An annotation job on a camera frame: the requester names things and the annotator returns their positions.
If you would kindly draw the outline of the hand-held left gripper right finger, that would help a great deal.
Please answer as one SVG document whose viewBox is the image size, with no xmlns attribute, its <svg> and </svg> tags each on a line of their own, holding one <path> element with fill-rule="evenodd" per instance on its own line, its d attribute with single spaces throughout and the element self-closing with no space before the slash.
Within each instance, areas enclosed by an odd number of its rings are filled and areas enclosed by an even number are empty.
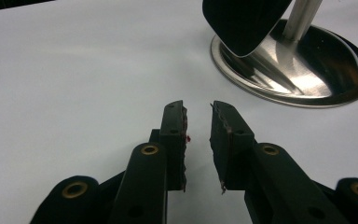
<svg viewBox="0 0 358 224">
<path fill-rule="evenodd" d="M 223 190 L 243 190 L 254 224 L 349 224 L 285 149 L 258 143 L 237 109 L 213 103 L 210 138 Z"/>
</svg>

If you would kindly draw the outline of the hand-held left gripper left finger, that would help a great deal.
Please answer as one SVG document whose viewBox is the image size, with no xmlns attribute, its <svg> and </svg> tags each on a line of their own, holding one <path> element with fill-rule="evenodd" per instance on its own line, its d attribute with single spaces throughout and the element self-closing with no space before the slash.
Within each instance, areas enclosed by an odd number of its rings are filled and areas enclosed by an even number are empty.
<svg viewBox="0 0 358 224">
<path fill-rule="evenodd" d="M 168 192 L 186 188 L 186 129 L 183 102 L 167 104 L 160 127 L 131 153 L 108 224 L 166 224 Z"/>
</svg>

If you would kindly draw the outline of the steel utensil rack stand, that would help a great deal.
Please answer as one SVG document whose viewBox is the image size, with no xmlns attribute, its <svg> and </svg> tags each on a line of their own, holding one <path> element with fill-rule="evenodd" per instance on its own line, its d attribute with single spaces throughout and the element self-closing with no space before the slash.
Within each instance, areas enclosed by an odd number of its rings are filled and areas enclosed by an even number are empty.
<svg viewBox="0 0 358 224">
<path fill-rule="evenodd" d="M 327 108 L 358 100 L 358 48 L 311 23 L 323 0 L 292 0 L 282 17 L 245 57 L 215 34 L 215 66 L 245 91 L 283 105 Z"/>
</svg>

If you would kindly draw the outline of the dark curved object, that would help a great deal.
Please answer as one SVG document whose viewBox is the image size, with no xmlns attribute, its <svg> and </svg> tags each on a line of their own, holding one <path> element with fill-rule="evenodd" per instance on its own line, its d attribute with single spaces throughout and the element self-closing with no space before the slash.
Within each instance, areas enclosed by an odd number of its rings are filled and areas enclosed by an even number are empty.
<svg viewBox="0 0 358 224">
<path fill-rule="evenodd" d="M 237 57 L 251 54 L 278 23 L 292 0 L 203 0 L 202 13 Z"/>
</svg>

